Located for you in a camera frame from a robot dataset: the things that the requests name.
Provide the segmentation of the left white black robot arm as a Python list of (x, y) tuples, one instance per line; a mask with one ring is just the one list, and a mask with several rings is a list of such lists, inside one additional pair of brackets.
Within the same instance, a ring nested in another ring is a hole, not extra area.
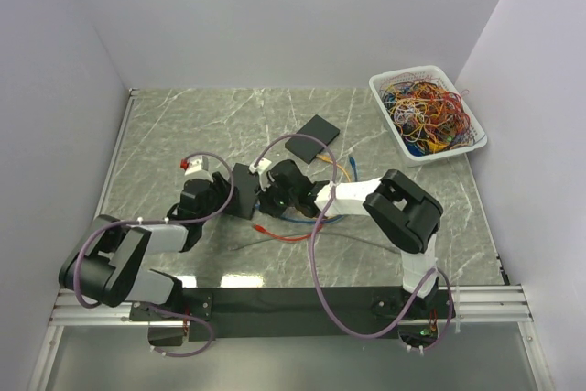
[(151, 303), (161, 318), (183, 311), (182, 282), (165, 272), (144, 269), (147, 255), (188, 252), (202, 237), (203, 225), (228, 207), (237, 194), (234, 178), (191, 179), (162, 221), (121, 221), (97, 216), (59, 271), (59, 284), (73, 291), (84, 308)]

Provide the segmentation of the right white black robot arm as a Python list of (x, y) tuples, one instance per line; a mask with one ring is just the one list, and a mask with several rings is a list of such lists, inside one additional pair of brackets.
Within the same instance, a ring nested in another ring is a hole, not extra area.
[(338, 216), (371, 218), (401, 255), (403, 306), (414, 317), (435, 305), (436, 240), (443, 208), (402, 172), (391, 169), (381, 178), (334, 184), (312, 181), (288, 159), (263, 159), (249, 171), (259, 178), (260, 211), (273, 217), (294, 208), (312, 221)]

